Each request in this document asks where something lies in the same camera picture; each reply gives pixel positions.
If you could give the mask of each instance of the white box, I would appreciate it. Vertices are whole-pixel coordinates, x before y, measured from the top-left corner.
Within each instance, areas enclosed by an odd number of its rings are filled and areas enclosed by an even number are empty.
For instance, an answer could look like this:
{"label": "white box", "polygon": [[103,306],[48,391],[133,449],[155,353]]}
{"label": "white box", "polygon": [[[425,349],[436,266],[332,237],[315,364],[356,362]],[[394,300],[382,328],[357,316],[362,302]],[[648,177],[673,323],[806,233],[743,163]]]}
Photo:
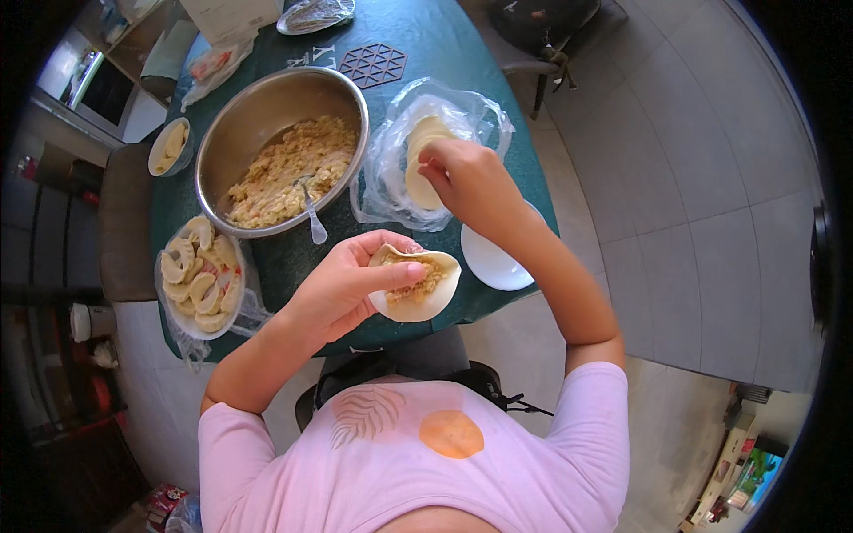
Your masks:
{"label": "white box", "polygon": [[201,35],[211,46],[254,35],[275,23],[284,0],[181,0]]}

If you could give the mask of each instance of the hand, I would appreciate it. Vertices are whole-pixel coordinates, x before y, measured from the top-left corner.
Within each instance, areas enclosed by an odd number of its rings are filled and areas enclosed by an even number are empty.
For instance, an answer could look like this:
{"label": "hand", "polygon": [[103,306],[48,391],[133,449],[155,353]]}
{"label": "hand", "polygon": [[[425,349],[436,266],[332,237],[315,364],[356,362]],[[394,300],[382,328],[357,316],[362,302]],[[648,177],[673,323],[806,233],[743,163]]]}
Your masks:
{"label": "hand", "polygon": [[295,324],[295,331],[307,341],[316,341],[317,350],[355,329],[376,312],[368,294],[409,287],[426,275],[417,262],[368,267],[370,256],[386,243],[400,252],[423,250],[409,237],[386,229],[342,240],[305,278],[279,315]]}
{"label": "hand", "polygon": [[456,218],[486,239],[506,249],[508,240],[523,232],[523,222],[538,219],[519,188],[489,148],[470,141],[440,139],[418,156],[418,172]]}

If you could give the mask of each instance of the plate of dumplings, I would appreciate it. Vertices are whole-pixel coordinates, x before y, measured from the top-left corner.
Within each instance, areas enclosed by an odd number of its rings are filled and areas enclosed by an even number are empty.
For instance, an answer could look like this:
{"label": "plate of dumplings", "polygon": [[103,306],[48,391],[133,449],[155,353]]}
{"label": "plate of dumplings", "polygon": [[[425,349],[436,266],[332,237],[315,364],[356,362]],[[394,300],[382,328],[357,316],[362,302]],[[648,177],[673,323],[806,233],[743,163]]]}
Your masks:
{"label": "plate of dumplings", "polygon": [[192,218],[160,251],[154,267],[162,304],[190,337],[211,340],[229,330],[242,305],[246,260],[231,235],[204,216]]}

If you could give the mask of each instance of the spoon handle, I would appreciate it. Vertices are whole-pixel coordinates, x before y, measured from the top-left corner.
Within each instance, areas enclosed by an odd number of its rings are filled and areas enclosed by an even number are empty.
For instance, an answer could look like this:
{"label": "spoon handle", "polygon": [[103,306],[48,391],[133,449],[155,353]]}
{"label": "spoon handle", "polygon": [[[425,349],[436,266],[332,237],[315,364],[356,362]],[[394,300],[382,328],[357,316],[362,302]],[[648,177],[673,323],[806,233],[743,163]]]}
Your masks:
{"label": "spoon handle", "polygon": [[317,218],[317,213],[314,210],[314,202],[311,200],[310,194],[308,194],[308,188],[304,183],[300,183],[300,185],[302,185],[302,191],[305,193],[305,209],[308,211],[308,216],[311,219],[311,240],[314,241],[314,244],[322,244],[328,239],[328,231],[323,227],[320,219]]}

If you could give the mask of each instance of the spoon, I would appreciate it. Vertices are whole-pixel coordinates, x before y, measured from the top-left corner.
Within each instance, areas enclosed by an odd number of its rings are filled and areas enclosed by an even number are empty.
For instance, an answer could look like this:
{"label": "spoon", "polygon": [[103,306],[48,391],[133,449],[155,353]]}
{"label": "spoon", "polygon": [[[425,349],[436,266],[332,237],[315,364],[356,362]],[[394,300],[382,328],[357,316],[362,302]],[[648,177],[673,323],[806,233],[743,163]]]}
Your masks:
{"label": "spoon", "polygon": [[308,216],[311,219],[311,240],[314,241],[314,244],[322,244],[326,242],[326,239],[328,239],[328,231],[323,227],[320,219],[317,218],[317,212],[314,209],[314,201],[311,199],[311,195],[308,194],[308,188],[305,186],[305,180],[309,177],[311,177],[311,174],[306,174],[296,181],[305,193],[305,210],[308,211]]}

